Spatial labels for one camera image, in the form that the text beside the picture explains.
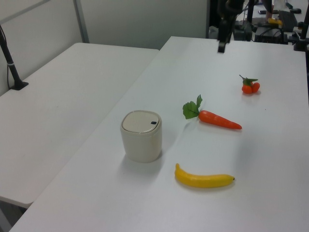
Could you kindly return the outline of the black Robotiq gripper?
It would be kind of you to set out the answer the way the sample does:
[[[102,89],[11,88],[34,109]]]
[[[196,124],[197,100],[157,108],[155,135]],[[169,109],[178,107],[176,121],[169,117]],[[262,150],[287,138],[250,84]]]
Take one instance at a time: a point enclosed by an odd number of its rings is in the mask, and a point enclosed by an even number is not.
[[[217,12],[222,19],[217,38],[219,41],[218,53],[225,52],[226,43],[230,43],[234,31],[236,16],[242,11],[243,0],[218,0]]]

